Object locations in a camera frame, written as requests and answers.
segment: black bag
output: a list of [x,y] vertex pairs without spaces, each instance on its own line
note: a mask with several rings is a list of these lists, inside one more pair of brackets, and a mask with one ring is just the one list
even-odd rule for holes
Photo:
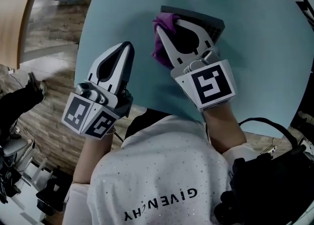
[[314,157],[298,146],[283,126],[265,118],[249,118],[277,128],[291,142],[292,150],[272,159],[269,153],[233,165],[232,191],[221,195],[215,216],[223,224],[286,225],[295,222],[314,200]]

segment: round table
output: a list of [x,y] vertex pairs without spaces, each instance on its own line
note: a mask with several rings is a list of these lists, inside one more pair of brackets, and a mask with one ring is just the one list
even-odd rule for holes
[[[232,108],[240,122],[265,117],[288,127],[304,94],[314,55],[314,33],[293,0],[92,0],[78,50],[75,84],[108,48],[131,41],[135,48],[128,84],[134,104],[202,120],[170,71],[152,57],[152,20],[162,5],[222,19],[217,46],[237,86]],[[243,130],[281,137],[266,124]]]

